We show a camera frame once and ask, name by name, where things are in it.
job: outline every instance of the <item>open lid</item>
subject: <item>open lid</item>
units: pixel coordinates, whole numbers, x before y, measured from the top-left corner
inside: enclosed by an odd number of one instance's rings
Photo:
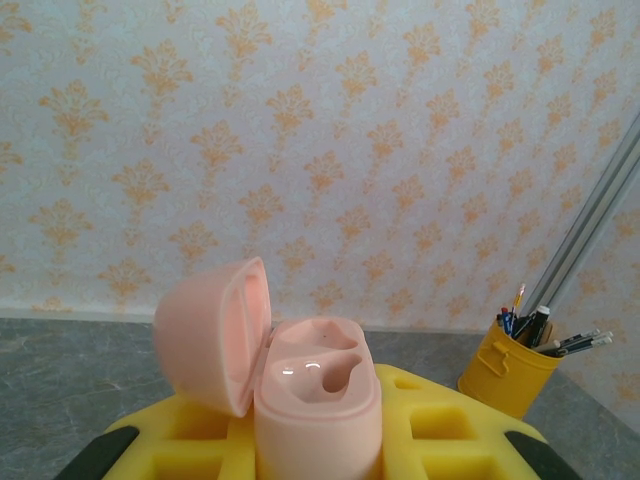
[[[262,259],[183,280],[161,299],[153,325],[160,366],[177,393],[229,415],[247,413],[271,331]]]

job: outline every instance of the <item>cup handle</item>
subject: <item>cup handle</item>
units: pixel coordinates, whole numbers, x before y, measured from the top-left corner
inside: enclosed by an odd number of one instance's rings
[[[487,362],[483,357],[482,357],[482,350],[497,350],[498,353],[500,353],[502,355],[502,360],[500,362],[500,364],[502,365],[502,367],[504,368],[504,371],[499,372],[498,370],[496,370],[496,368],[491,365],[489,362]],[[484,363],[484,365],[491,370],[496,376],[502,378],[504,377],[507,373],[509,373],[509,366],[507,365],[507,358],[509,358],[509,349],[504,346],[502,343],[500,342],[493,342],[491,344],[491,347],[488,348],[483,348],[478,352],[478,360],[480,360],[482,363]]]

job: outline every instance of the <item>wallpaper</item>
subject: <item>wallpaper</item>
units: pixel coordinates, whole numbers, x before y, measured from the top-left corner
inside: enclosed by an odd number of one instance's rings
[[[613,344],[567,357],[576,383],[640,433],[640,177],[554,308],[563,334],[594,328]]]
[[[2,313],[148,315],[260,255],[276,318],[484,329],[640,109],[639,25],[636,0],[0,0]]]

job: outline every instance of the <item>pink plastic case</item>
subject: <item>pink plastic case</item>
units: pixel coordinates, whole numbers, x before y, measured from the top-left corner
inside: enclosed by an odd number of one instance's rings
[[[261,479],[378,478],[380,382],[360,326],[313,317],[270,333],[260,258],[187,278],[154,320],[160,365],[177,393],[238,417],[254,402]]]

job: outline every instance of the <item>yellow metal cup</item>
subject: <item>yellow metal cup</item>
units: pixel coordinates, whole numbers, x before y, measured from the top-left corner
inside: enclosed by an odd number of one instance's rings
[[[521,345],[493,322],[458,391],[521,420],[561,361]]]

